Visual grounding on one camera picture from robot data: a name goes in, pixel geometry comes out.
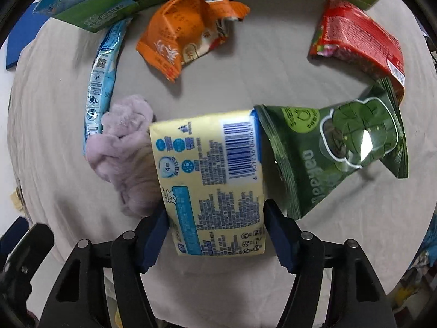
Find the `orange snack bag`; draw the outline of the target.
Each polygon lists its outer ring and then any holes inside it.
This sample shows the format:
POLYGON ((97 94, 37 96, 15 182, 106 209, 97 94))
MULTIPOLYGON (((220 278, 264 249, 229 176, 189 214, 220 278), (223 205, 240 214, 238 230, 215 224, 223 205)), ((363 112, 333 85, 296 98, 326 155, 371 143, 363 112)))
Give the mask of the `orange snack bag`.
POLYGON ((136 50, 175 81, 189 64, 228 39, 228 22, 240 22, 250 8, 231 0, 170 0, 150 19, 136 50))

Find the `beige table cloth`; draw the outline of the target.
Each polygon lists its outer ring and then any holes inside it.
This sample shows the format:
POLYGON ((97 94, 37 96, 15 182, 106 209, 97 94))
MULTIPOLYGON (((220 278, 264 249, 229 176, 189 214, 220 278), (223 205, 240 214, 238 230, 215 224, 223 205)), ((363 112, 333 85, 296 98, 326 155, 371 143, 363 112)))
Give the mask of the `beige table cloth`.
MULTIPOLYGON (((236 0, 250 8, 230 38, 170 82, 136 51, 154 9, 127 29, 113 101, 140 95, 157 119, 246 110, 256 104, 323 108, 357 98, 371 84, 338 59, 307 56, 324 0, 236 0)), ((400 42, 406 93, 401 115, 409 176, 380 162, 347 177, 299 222, 320 239, 355 238, 386 291, 413 260, 436 206, 436 71, 417 22, 401 0, 369 12, 400 42)), ((13 172, 31 221, 53 231, 53 256, 76 243, 111 241, 138 223, 122 212, 113 186, 82 153, 87 84, 103 33, 49 19, 19 57, 8 110, 13 172)), ((293 277, 272 244, 246 258, 179 256, 167 237, 142 279, 157 318, 188 327, 274 327, 293 277)))

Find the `green snack bag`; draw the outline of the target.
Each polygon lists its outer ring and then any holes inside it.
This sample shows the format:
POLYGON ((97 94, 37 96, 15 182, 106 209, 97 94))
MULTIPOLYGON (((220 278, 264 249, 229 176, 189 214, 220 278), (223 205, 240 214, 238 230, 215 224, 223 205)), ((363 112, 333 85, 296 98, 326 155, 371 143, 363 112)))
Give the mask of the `green snack bag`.
POLYGON ((255 109, 284 184, 284 209, 294 220, 373 162, 399 179, 408 177, 406 134, 389 78, 377 80, 360 98, 321 109, 255 109))

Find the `purple cloth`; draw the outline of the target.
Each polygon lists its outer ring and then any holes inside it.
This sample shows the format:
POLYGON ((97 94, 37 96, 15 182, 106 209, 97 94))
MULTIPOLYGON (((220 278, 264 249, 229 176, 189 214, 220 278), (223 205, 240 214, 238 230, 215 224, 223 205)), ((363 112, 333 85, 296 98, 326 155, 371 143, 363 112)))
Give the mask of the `purple cloth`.
POLYGON ((153 120, 142 96, 127 96, 102 116, 102 132, 91 135, 85 146, 88 164, 113 185, 126 215, 148 217, 161 200, 150 139, 153 120))

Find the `light blue wrapper strip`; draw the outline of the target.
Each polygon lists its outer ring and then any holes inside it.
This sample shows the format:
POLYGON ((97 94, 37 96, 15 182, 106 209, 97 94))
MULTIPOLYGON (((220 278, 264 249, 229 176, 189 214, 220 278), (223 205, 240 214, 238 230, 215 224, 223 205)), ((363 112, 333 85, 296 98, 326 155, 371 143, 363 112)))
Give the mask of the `light blue wrapper strip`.
POLYGON ((102 116, 109 109, 119 52, 131 22, 132 17, 129 17, 112 25, 104 35, 94 58, 87 86, 83 153, 89 137, 102 133, 102 116))

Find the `blue mat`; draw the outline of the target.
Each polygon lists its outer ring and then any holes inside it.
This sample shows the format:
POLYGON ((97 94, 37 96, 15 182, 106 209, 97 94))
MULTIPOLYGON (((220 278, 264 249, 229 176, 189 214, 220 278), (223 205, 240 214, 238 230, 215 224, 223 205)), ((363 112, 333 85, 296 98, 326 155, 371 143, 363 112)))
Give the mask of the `blue mat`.
POLYGON ((22 50, 35 39, 43 24, 48 20, 45 15, 33 12, 37 4, 33 2, 27 8, 7 38, 6 70, 11 70, 17 65, 22 50))

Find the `yellow tissue pack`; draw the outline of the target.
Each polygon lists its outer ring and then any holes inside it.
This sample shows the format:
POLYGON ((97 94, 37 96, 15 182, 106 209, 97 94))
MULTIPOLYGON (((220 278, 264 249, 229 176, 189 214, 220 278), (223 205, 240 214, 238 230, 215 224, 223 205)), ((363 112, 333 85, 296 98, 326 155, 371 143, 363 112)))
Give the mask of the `yellow tissue pack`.
POLYGON ((263 254, 265 196, 256 111, 154 122, 150 140, 177 253, 263 254))

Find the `red snack bag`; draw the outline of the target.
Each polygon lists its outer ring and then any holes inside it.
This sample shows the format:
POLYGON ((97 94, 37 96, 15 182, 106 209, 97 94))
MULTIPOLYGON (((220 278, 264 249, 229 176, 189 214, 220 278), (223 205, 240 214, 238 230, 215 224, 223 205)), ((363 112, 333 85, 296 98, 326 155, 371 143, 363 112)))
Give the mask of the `red snack bag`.
POLYGON ((347 0, 326 0, 309 55, 340 59, 375 80, 388 77, 397 101, 404 99, 406 77, 400 42, 347 0))

